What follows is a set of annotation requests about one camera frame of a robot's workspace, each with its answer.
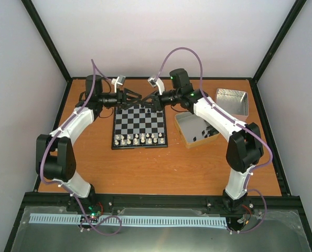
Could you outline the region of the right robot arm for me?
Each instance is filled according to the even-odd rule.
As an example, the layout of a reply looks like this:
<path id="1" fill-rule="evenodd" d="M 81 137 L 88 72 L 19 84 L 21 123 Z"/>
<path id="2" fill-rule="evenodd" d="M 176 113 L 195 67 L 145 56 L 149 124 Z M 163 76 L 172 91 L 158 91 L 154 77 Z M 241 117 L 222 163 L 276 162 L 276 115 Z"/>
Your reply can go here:
<path id="1" fill-rule="evenodd" d="M 167 105 L 179 104 L 205 120 L 226 139 L 226 160 L 231 169 L 222 201 L 227 212 L 235 212 L 244 202 L 250 176 L 264 154 L 260 129 L 255 123 L 238 120 L 219 107 L 202 89 L 195 89 L 183 68 L 171 71 L 170 78 L 173 89 L 167 91 L 160 78 L 149 77 L 149 84 L 158 90 L 145 97 L 142 105 L 160 111 Z"/>

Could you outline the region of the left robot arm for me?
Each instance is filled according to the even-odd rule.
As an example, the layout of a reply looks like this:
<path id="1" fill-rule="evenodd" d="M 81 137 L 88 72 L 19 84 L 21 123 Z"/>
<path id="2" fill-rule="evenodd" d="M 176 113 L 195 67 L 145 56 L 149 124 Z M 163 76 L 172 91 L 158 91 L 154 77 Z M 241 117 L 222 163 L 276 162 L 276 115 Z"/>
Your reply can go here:
<path id="1" fill-rule="evenodd" d="M 73 145 L 82 132 L 91 125 L 103 108 L 126 109 L 141 101 L 139 93 L 120 89 L 125 78 L 113 79 L 114 91 L 104 92 L 99 75 L 89 75 L 85 80 L 85 92 L 67 120 L 50 134 L 41 134 L 36 140 L 36 172 L 44 184 L 57 184 L 71 196 L 79 198 L 78 204 L 85 211 L 96 208 L 95 188 L 77 172 Z"/>

